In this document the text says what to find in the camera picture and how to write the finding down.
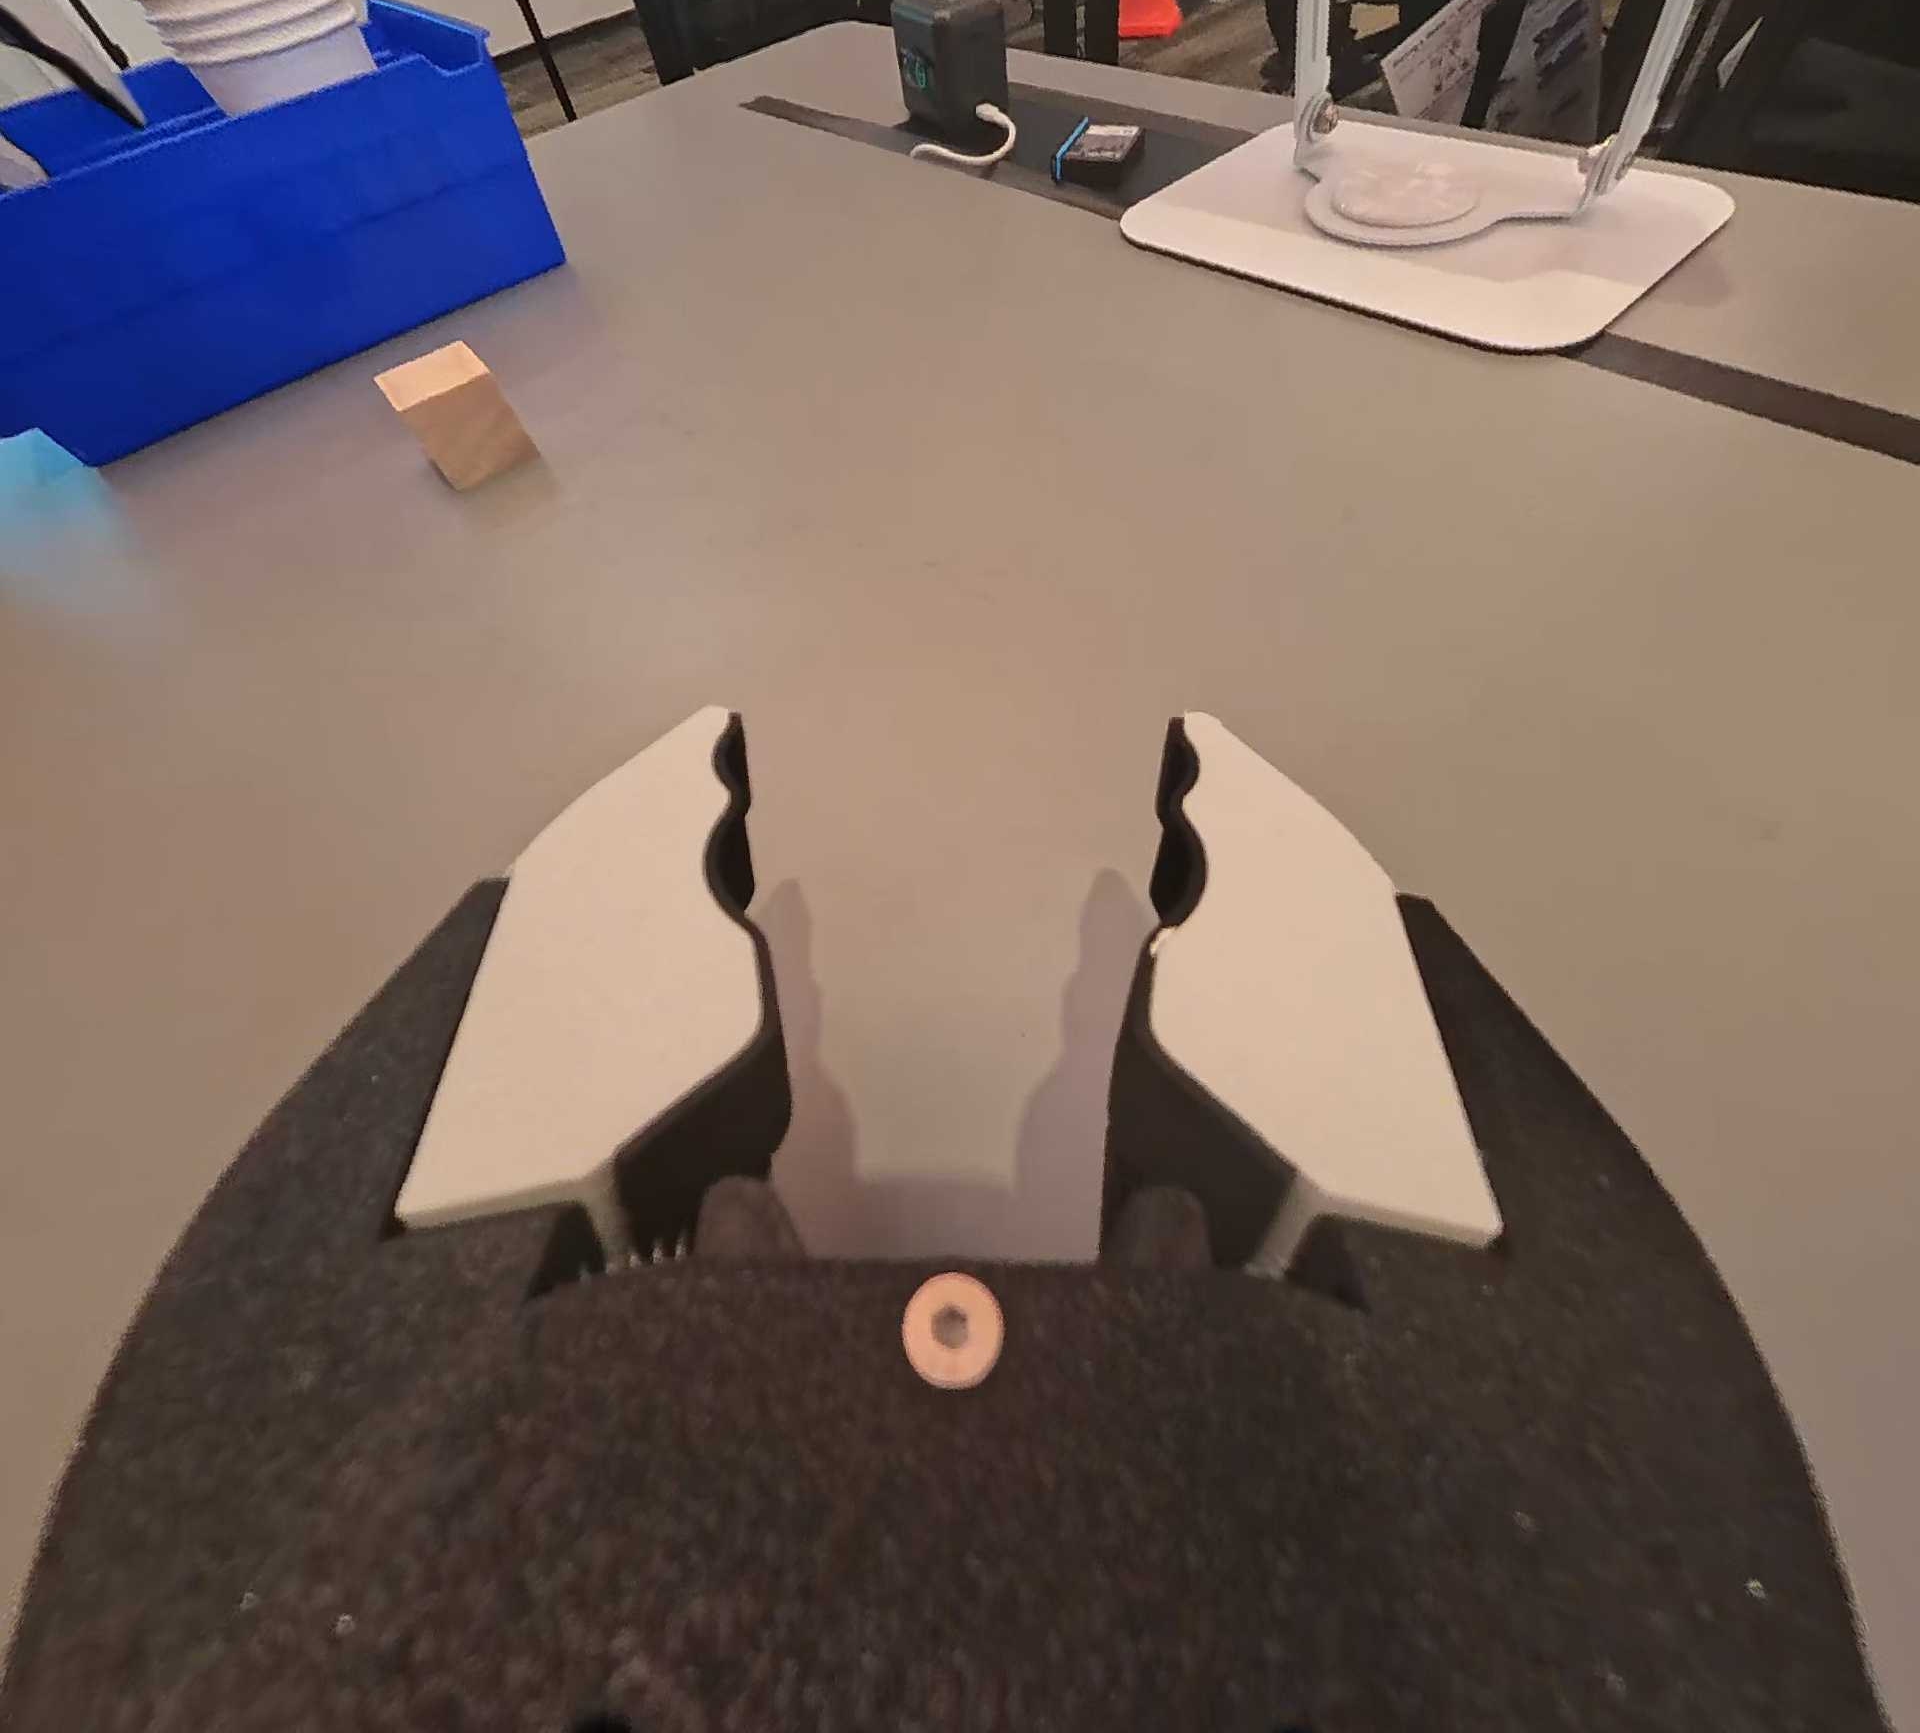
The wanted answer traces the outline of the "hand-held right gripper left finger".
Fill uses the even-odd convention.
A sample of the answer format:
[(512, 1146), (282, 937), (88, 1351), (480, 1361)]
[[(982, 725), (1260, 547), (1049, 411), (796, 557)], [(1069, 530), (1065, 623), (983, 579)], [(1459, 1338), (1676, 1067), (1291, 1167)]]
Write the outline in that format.
[(744, 719), (702, 707), (526, 845), (396, 1191), (405, 1232), (573, 1207), (596, 1241), (692, 1241), (791, 1122), (751, 923)]

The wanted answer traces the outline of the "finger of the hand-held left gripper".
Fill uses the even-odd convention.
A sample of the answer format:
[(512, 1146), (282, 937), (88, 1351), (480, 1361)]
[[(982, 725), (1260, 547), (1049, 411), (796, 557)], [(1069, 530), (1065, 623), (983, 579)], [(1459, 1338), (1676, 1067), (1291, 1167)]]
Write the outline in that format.
[(3, 0), (3, 44), (60, 70), (98, 109), (132, 131), (147, 116), (125, 85), (125, 54), (80, 0)]

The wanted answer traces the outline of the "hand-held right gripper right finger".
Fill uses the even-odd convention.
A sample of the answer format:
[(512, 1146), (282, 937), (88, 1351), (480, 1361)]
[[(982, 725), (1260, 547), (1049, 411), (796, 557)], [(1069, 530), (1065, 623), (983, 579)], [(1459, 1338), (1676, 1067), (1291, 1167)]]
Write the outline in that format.
[(1492, 1251), (1500, 1210), (1375, 855), (1208, 714), (1168, 722), (1157, 821), (1103, 1255), (1140, 1194), (1187, 1194), (1218, 1269), (1295, 1272), (1325, 1221)]

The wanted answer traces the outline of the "blue plastic bin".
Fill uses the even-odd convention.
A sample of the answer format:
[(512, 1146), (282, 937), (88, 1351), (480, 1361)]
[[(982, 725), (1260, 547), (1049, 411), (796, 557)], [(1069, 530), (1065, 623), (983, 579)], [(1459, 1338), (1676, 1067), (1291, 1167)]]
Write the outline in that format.
[(225, 116), (179, 63), (130, 131), (10, 104), (44, 179), (3, 196), (3, 435), (112, 465), (562, 266), (483, 29), (368, 0), (374, 70)]

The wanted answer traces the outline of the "wooden cube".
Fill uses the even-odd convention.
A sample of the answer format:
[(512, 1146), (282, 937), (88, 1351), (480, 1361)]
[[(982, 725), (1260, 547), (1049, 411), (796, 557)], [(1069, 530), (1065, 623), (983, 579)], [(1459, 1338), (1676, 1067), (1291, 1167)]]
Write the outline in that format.
[(451, 492), (539, 461), (497, 376), (461, 340), (375, 373), (374, 384)]

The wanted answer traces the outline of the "white document stand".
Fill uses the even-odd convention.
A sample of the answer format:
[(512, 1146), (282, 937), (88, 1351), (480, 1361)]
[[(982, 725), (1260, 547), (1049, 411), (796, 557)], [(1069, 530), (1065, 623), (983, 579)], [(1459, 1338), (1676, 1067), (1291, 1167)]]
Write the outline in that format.
[(1127, 208), (1120, 236), (1479, 348), (1591, 343), (1732, 217), (1713, 184), (1623, 184), (1694, 3), (1662, 3), (1616, 134), (1568, 161), (1481, 134), (1341, 120), (1331, 0), (1297, 0), (1291, 127)]

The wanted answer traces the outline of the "black charger box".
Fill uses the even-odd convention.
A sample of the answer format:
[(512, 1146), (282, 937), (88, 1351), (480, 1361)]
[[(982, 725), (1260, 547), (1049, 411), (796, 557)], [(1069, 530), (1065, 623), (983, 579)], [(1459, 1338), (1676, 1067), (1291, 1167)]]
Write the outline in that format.
[(905, 116), (924, 134), (976, 143), (977, 110), (1010, 104), (1001, 0), (893, 0)]

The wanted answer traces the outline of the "printed white bag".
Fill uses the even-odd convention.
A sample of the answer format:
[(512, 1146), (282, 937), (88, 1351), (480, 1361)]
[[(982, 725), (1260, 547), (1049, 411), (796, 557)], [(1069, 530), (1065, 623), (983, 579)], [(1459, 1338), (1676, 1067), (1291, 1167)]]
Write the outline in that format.
[[(1382, 56), (1390, 110), (1462, 124), (1479, 65), (1481, 18), (1498, 0), (1447, 0)], [(1523, 0), (1488, 104), (1492, 134), (1587, 145), (1597, 124), (1601, 0)]]

